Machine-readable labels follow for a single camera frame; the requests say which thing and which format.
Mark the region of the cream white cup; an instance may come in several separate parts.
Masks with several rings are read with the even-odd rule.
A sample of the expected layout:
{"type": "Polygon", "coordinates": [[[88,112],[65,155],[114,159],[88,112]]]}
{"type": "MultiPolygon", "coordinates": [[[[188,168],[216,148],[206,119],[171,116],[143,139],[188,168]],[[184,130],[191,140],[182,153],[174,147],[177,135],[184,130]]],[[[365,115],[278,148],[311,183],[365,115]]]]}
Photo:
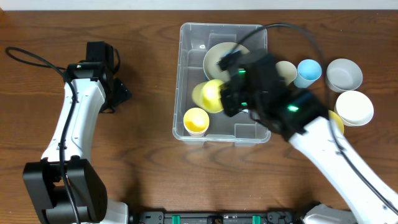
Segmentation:
{"type": "Polygon", "coordinates": [[[280,61],[275,65],[278,73],[285,80],[285,84],[289,86],[297,77],[296,66],[289,61],[280,61]]]}

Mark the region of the cream large bowl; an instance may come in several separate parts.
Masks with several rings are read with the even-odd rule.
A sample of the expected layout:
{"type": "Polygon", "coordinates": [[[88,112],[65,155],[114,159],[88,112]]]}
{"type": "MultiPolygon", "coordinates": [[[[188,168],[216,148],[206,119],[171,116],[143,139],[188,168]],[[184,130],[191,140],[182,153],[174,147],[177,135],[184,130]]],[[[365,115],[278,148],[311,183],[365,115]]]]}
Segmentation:
{"type": "Polygon", "coordinates": [[[214,45],[207,51],[203,59],[203,70],[207,80],[222,80],[229,81],[228,71],[221,71],[218,62],[226,56],[236,44],[234,42],[222,42],[214,45]]]}

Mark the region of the yellow cup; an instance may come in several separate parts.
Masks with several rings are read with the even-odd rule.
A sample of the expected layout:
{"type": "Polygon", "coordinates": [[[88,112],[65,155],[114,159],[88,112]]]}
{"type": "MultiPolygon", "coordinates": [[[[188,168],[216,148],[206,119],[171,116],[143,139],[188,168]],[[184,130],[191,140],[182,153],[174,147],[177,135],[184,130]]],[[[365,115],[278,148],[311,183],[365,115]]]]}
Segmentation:
{"type": "Polygon", "coordinates": [[[220,86],[224,82],[214,79],[198,84],[192,91],[193,102],[209,113],[223,111],[221,103],[220,86]]]}
{"type": "Polygon", "coordinates": [[[202,137],[210,126],[210,117],[201,108],[191,108],[183,116],[183,125],[189,135],[202,137]]]}

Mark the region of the light blue cup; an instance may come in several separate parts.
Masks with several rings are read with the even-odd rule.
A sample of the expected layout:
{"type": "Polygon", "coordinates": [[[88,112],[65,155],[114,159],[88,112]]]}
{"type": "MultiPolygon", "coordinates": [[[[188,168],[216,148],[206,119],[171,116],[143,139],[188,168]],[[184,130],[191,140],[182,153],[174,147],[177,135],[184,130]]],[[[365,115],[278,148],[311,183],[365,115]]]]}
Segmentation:
{"type": "Polygon", "coordinates": [[[312,59],[302,60],[297,67],[297,77],[294,85],[297,88],[307,88],[322,75],[321,65],[312,59]]]}

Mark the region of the yellow small bowl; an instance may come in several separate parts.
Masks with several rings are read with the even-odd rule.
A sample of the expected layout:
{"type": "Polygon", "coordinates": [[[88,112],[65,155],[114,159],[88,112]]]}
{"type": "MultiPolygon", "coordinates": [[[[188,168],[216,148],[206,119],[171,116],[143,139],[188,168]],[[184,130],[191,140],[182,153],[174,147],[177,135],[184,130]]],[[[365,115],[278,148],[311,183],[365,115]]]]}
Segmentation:
{"type": "Polygon", "coordinates": [[[336,127],[339,129],[341,134],[344,134],[345,131],[345,127],[343,124],[342,119],[340,118],[340,116],[338,114],[336,114],[334,111],[329,110],[329,117],[333,120],[333,122],[336,124],[336,127]]]}

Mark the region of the grey small bowl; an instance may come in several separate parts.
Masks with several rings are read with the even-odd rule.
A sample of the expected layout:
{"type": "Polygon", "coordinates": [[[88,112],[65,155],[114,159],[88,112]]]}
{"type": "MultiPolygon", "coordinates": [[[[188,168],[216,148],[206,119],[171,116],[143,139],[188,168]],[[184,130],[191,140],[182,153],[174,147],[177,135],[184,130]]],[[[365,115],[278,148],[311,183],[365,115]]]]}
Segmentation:
{"type": "Polygon", "coordinates": [[[334,92],[356,90],[362,82],[363,73],[352,60],[338,58],[327,66],[326,84],[334,92]]]}

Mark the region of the white small bowl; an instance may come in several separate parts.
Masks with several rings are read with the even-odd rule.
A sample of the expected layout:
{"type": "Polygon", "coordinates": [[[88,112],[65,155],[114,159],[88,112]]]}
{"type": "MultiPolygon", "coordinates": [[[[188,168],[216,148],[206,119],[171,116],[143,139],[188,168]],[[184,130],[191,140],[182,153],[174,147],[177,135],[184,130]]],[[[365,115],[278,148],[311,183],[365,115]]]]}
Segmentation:
{"type": "Polygon", "coordinates": [[[373,103],[359,91],[346,91],[340,94],[334,111],[346,126],[364,126],[374,115],[373,103]]]}

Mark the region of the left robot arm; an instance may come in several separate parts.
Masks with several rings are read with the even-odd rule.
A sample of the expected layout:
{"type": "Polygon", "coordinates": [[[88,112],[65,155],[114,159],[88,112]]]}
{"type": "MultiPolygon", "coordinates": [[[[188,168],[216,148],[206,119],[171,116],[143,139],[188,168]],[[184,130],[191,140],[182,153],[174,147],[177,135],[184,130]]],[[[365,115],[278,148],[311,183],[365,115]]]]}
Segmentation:
{"type": "Polygon", "coordinates": [[[124,202],[108,198],[106,187],[90,164],[98,115],[114,113],[131,98],[115,77],[118,51],[88,42],[86,58],[63,72],[65,97],[52,140],[40,161],[28,162],[22,178],[41,223],[128,223],[124,202]]]}

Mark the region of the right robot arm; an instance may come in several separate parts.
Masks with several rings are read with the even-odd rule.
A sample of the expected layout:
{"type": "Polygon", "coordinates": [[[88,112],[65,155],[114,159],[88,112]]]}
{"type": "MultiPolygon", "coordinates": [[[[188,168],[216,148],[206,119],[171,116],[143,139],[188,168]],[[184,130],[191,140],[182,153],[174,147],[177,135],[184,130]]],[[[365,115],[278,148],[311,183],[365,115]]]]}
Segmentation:
{"type": "Polygon", "coordinates": [[[241,109],[280,134],[307,157],[341,195],[358,223],[397,223],[397,193],[353,149],[329,119],[328,109],[307,89],[289,89],[273,72],[239,68],[221,87],[228,116],[241,109]]]}

